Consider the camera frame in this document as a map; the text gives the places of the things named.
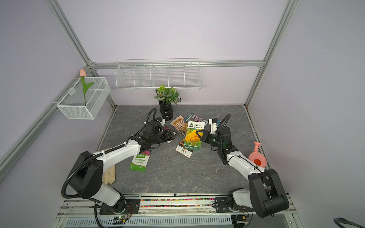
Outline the yellow marigold seed packet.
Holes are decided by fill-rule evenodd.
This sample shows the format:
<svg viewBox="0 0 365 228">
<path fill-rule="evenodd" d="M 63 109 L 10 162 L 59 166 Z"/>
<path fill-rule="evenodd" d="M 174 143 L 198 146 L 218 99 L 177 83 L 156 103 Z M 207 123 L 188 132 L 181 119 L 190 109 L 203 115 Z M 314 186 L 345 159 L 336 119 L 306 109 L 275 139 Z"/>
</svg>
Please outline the yellow marigold seed packet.
<svg viewBox="0 0 365 228">
<path fill-rule="evenodd" d="M 201 137 L 203 135 L 203 130 L 205 127 L 204 122 L 188 122 L 188 127 L 185 135 L 183 148 L 189 151 L 200 151 L 201 149 Z"/>
</svg>

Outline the green seed packet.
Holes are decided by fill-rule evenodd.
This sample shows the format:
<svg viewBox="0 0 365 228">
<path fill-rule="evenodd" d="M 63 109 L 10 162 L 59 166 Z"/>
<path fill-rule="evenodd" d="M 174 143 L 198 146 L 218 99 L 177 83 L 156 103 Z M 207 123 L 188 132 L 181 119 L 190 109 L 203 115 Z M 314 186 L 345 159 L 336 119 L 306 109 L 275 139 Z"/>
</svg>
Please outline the green seed packet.
<svg viewBox="0 0 365 228">
<path fill-rule="evenodd" d="M 150 158 L 150 153 L 151 153 L 150 151 L 144 151 L 141 154 L 135 155 L 129 166 L 129 170 L 145 172 L 149 158 Z"/>
</svg>

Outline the purple flower seed packet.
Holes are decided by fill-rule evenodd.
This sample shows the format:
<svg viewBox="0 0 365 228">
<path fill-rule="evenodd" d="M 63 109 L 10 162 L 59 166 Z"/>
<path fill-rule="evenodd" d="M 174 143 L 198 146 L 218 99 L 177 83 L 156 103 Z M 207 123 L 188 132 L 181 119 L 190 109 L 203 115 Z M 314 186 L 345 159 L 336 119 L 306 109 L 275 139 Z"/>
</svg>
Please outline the purple flower seed packet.
<svg viewBox="0 0 365 228">
<path fill-rule="evenodd" d="M 202 122 L 204 123 L 204 125 L 206 126 L 208 124 L 208 121 L 204 120 L 203 118 L 199 117 L 197 114 L 195 113 L 190 113 L 185 119 L 184 121 L 186 123 L 188 123 L 189 121 L 192 122 Z"/>
</svg>

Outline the orange marigold seed packet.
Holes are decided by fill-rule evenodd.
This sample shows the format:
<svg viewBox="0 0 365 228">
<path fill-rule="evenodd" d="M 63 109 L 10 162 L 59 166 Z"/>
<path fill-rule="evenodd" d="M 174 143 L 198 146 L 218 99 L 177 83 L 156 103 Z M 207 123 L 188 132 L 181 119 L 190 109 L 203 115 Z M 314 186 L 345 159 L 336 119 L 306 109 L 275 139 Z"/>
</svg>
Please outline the orange marigold seed packet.
<svg viewBox="0 0 365 228">
<path fill-rule="evenodd" d="M 190 158 L 192 155 L 192 151 L 184 149 L 184 142 L 185 142 L 185 139 L 181 140 L 175 150 L 178 153 L 182 154 L 183 156 Z"/>
</svg>

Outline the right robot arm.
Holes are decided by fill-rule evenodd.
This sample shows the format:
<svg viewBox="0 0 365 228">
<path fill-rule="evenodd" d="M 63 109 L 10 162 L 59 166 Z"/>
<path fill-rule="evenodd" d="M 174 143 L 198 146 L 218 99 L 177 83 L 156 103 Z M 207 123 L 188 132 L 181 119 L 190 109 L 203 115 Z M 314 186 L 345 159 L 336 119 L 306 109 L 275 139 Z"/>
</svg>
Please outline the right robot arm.
<svg viewBox="0 0 365 228">
<path fill-rule="evenodd" d="M 236 169 L 249 182 L 249 188 L 235 189 L 228 193 L 228 207 L 232 211 L 238 207 L 250 207 L 260 218 L 273 216 L 287 210 L 290 203 L 274 169 L 259 167 L 245 157 L 233 144 L 229 127 L 220 126 L 216 133 L 198 130 L 195 135 L 199 139 L 215 147 L 224 165 Z"/>
</svg>

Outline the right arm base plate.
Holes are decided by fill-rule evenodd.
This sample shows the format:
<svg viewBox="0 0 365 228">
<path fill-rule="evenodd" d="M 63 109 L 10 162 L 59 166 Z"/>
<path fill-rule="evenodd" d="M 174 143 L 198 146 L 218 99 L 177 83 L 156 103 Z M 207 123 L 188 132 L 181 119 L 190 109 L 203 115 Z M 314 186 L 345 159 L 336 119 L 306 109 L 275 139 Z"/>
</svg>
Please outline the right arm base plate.
<svg viewBox="0 0 365 228">
<path fill-rule="evenodd" d="M 228 199 L 228 197 L 216 197 L 212 203 L 212 207 L 217 213 L 249 213 L 253 212 L 252 208 L 246 206 L 238 206 Z"/>
</svg>

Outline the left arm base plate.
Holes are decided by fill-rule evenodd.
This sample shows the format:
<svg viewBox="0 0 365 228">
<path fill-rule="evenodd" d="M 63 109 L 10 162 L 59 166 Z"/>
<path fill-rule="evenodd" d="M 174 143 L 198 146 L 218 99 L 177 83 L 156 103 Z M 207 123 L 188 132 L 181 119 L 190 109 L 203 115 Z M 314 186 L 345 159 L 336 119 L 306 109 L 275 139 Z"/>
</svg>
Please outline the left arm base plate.
<svg viewBox="0 0 365 228">
<path fill-rule="evenodd" d="M 140 202 L 140 199 L 125 199 L 112 207 L 103 203 L 99 213 L 100 215 L 137 214 L 140 209 Z"/>
</svg>

